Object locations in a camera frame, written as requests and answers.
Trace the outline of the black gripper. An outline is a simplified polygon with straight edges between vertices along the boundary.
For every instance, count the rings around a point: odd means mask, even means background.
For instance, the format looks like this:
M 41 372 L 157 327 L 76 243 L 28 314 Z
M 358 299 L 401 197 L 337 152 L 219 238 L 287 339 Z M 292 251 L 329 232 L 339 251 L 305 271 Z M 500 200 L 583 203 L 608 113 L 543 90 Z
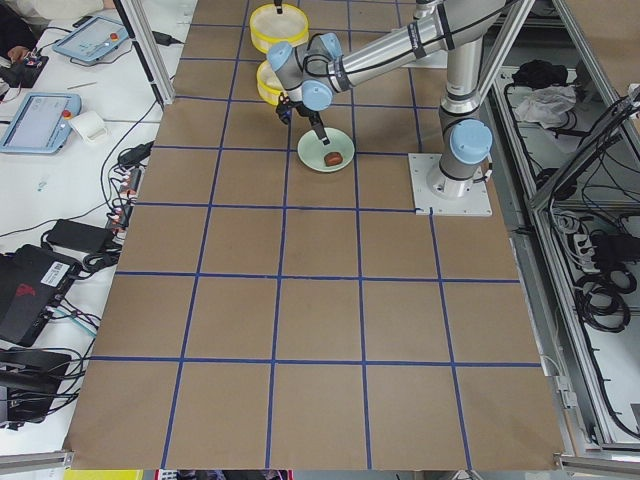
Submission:
M 282 0 L 274 1 L 274 7 L 276 8 L 277 14 L 283 13 Z M 296 111 L 300 117 L 305 118 L 309 121 L 309 123 L 312 125 L 314 133 L 323 145 L 330 144 L 330 139 L 323 123 L 320 122 L 320 114 L 317 111 L 309 109 L 304 105 L 302 101 L 294 101 L 291 98 L 287 100 L 287 106 L 289 111 Z

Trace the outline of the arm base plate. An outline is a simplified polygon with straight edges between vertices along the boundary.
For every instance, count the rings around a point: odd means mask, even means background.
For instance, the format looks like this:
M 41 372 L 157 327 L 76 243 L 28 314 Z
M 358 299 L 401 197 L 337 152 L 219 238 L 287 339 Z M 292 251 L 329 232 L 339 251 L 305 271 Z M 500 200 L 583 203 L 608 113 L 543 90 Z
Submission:
M 467 180 L 452 180 L 440 169 L 441 154 L 411 153 L 409 173 L 417 215 L 490 217 L 485 175 L 478 165 Z

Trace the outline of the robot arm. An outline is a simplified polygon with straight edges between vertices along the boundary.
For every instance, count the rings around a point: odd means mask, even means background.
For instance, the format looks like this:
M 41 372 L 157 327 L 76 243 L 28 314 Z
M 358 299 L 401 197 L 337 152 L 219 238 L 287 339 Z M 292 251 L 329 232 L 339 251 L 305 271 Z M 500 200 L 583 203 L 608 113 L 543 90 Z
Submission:
M 281 41 L 267 53 L 283 88 L 276 114 L 289 123 L 291 113 L 298 112 L 327 143 L 320 113 L 336 94 L 444 51 L 447 80 L 439 114 L 445 151 L 427 183 L 442 198 L 460 198 L 470 190 L 493 141 L 476 114 L 482 101 L 482 43 L 505 6 L 503 1 L 435 1 L 424 16 L 348 54 L 333 33 L 315 35 L 299 46 Z

